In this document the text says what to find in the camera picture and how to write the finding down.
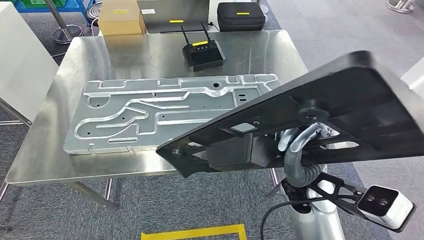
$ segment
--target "gray carpet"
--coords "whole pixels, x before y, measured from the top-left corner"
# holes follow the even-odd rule
[[[410,15],[399,15],[386,9],[384,1],[268,1],[272,11],[265,28],[286,29],[310,70],[365,44],[382,54],[382,59],[399,75],[424,56],[424,48],[420,47],[424,32],[421,9]],[[66,46],[51,40],[57,25],[50,14],[22,16],[52,55],[66,50]],[[79,13],[64,13],[63,17],[68,24],[85,25]],[[91,34],[88,28],[85,32],[86,36]],[[0,120],[3,118],[9,117],[0,112]],[[5,177],[26,131],[24,126],[0,126],[0,179]],[[351,163],[331,165],[329,172],[362,184]],[[384,166],[380,174],[384,175]],[[102,181],[86,184],[99,193],[105,185]],[[199,173],[188,179],[178,175],[123,178],[113,182],[111,200],[120,208],[111,212],[66,185],[11,186],[0,204],[0,225],[12,226],[13,231],[0,235],[0,239],[129,240],[138,239],[140,232],[242,223],[248,239],[257,240],[262,215],[283,200],[268,198],[266,193],[271,189],[268,170]],[[357,217],[340,212],[340,219],[347,240],[391,239],[387,230]],[[287,209],[270,216],[265,236],[266,239],[295,239]]]

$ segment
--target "black tray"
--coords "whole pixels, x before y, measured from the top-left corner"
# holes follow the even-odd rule
[[[339,57],[162,144],[156,152],[184,177],[222,171],[210,167],[217,162],[227,163],[225,171],[283,167],[274,133],[315,122],[340,134],[309,142],[303,165],[424,156],[424,101],[367,51]],[[243,123],[254,129],[234,129]],[[324,147],[346,141],[359,145]]]

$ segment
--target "black cable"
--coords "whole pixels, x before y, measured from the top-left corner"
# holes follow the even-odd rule
[[[221,30],[213,22],[209,22],[208,25],[214,26],[216,28],[216,30],[218,30],[218,32],[221,32]]]
[[[216,30],[218,30],[218,32],[221,32],[221,30],[218,29],[218,27],[212,23],[212,26],[214,26],[216,28]]]
[[[339,199],[353,199],[354,196],[352,195],[339,195],[338,198]],[[276,209],[279,209],[281,207],[285,207],[288,205],[298,205],[298,204],[309,204],[309,203],[313,203],[313,202],[319,202],[319,201],[323,201],[323,200],[328,200],[325,197],[315,197],[315,198],[311,198],[311,199],[307,199],[307,200],[295,200],[295,201],[286,201],[280,204],[277,204],[273,207],[271,207],[270,209],[268,209],[268,211],[265,212],[265,214],[262,217],[262,222],[260,223],[260,229],[259,229],[259,233],[260,233],[260,240],[264,240],[264,225],[265,225],[265,221],[267,220],[268,216],[274,212]]]

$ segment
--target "metal table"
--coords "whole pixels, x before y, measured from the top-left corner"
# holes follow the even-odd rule
[[[191,42],[203,33],[189,33]],[[285,30],[214,32],[227,58],[221,67],[189,72],[179,33],[133,36],[77,37],[63,59],[37,117],[6,177],[18,186],[69,184],[107,207],[110,181],[103,196],[79,181],[175,174],[154,151],[69,155],[63,150],[71,119],[87,81],[178,78],[241,74],[276,74],[283,82],[307,72]]]

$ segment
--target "green crate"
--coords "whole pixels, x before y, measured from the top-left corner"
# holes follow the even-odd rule
[[[16,3],[17,0],[0,0],[0,2],[12,2],[13,4]]]
[[[67,0],[52,0],[56,8],[63,8]],[[44,3],[44,0],[20,0],[22,5],[27,9],[32,8],[47,8],[47,5]]]

